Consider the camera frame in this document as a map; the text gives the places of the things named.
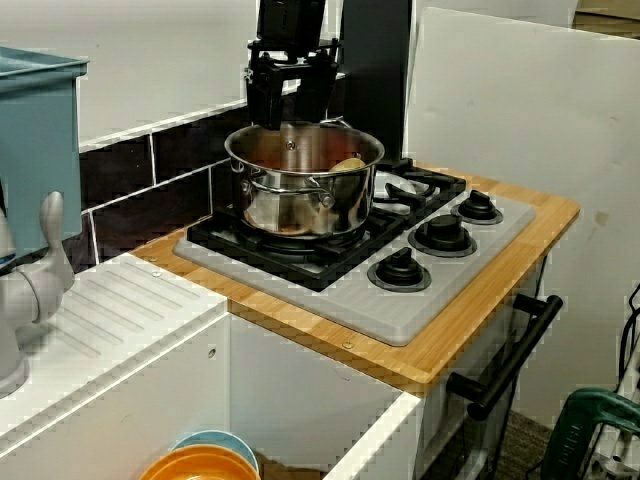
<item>gray faucet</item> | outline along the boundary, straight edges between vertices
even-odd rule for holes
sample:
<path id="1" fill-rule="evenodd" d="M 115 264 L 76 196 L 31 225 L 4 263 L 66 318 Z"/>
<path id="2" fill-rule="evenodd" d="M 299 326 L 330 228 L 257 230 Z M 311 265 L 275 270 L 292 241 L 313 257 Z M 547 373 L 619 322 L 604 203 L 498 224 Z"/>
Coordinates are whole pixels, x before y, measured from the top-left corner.
<path id="1" fill-rule="evenodd" d="M 50 318 L 62 295 L 73 286 L 74 273 L 62 247 L 63 199 L 51 193 L 40 207 L 40 228 L 49 250 L 39 261 L 0 277 L 0 398 L 20 388 L 29 364 L 20 352 L 16 331 Z"/>

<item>stove knob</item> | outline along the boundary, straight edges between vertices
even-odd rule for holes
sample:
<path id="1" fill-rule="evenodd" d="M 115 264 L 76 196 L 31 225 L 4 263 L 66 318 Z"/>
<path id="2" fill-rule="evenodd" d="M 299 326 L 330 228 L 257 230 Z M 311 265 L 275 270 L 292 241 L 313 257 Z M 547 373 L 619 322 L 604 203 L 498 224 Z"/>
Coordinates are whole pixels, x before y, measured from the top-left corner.
<path id="1" fill-rule="evenodd" d="M 440 215 L 422 224 L 415 232 L 416 241 L 433 250 L 458 252 L 471 246 L 469 232 L 456 215 Z"/>
<path id="2" fill-rule="evenodd" d="M 472 220 L 493 220 L 498 216 L 491 197 L 477 190 L 472 190 L 469 198 L 460 204 L 458 213 Z"/>
<path id="3" fill-rule="evenodd" d="M 417 285 L 424 278 L 424 269 L 411 257 L 411 248 L 405 247 L 382 260 L 376 276 L 395 286 Z"/>

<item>teal bin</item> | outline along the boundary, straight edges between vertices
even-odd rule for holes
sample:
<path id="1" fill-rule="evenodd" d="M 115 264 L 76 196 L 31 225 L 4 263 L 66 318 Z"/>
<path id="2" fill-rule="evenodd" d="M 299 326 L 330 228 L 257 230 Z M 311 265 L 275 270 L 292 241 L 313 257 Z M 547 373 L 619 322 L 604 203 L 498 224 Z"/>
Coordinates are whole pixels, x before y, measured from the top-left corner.
<path id="1" fill-rule="evenodd" d="M 18 257 L 46 246 L 50 192 L 64 198 L 63 238 L 82 230 L 76 78 L 87 63 L 0 47 L 0 180 Z"/>

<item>oven handle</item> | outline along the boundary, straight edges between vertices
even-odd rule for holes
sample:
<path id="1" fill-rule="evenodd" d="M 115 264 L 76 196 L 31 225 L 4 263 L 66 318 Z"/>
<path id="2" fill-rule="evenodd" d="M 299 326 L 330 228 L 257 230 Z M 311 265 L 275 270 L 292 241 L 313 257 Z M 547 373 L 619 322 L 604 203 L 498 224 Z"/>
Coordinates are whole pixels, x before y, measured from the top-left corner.
<path id="1" fill-rule="evenodd" d="M 482 385 L 475 380 L 458 373 L 452 373 L 447 380 L 447 392 L 459 395 L 471 403 L 467 407 L 469 416 L 477 421 L 484 421 L 502 397 L 507 387 L 513 382 L 522 365 L 536 347 L 542 335 L 562 308 L 562 299 L 555 295 L 547 301 L 537 300 L 522 294 L 516 296 L 513 308 L 533 315 L 527 330 L 514 346 L 511 354 L 500 366 L 489 385 Z"/>

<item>bamboo countertop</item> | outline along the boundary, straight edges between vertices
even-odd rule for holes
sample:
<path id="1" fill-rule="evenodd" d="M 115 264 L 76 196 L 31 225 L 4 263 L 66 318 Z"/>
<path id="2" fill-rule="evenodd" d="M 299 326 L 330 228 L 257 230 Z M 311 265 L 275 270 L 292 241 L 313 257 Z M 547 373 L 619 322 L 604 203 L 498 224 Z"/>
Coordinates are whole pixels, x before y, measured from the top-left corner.
<path id="1" fill-rule="evenodd" d="M 228 298 L 229 311 L 398 389 L 425 395 L 577 218 L 572 200 L 451 169 L 477 189 L 531 204 L 536 218 L 404 347 L 391 347 L 173 254 L 184 229 L 131 253 Z"/>

